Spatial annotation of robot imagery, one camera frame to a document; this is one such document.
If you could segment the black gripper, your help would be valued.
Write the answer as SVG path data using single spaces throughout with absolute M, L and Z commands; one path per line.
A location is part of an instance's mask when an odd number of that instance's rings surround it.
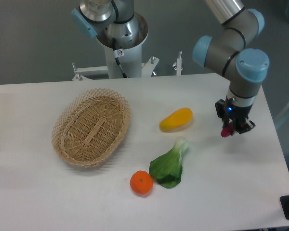
M 229 119 L 232 120 L 232 134 L 243 134 L 252 130 L 255 127 L 255 123 L 247 119 L 251 107 L 252 105 L 247 107 L 235 106 L 230 102 L 227 102 L 227 104 L 225 104 L 225 101 L 222 99 L 215 103 L 216 113 L 223 122 L 223 128 L 226 128 L 229 125 Z

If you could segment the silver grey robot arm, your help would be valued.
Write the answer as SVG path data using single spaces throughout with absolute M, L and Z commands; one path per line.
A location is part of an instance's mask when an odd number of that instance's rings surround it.
M 221 135 L 242 134 L 255 126 L 249 112 L 269 67 L 265 52 L 247 48 L 263 30 L 264 18 L 239 0 L 209 0 L 206 4 L 224 30 L 218 38 L 202 36 L 192 57 L 229 80 L 226 98 L 215 104 L 223 122 Z M 141 58 L 147 23 L 135 12 L 132 0 L 82 0 L 71 15 L 84 35 L 97 38 L 104 47 L 110 78 L 152 75 L 152 62 L 142 66 Z

